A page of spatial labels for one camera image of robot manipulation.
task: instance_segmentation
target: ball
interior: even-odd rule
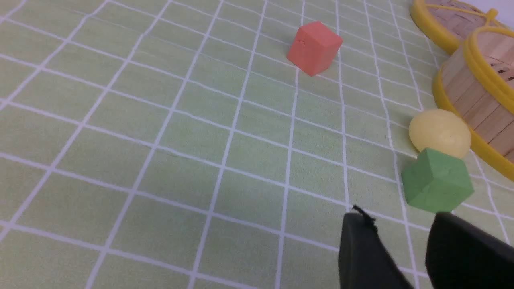
[[[463,158],[471,146],[471,133],[466,123],[445,110],[428,110],[415,116],[409,125],[412,144],[422,151],[432,148]]]

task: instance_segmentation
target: cube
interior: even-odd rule
[[[287,59],[310,76],[314,76],[332,64],[343,38],[317,21],[298,29]]]
[[[450,212],[473,193],[466,164],[426,148],[401,173],[407,204],[429,212]]]

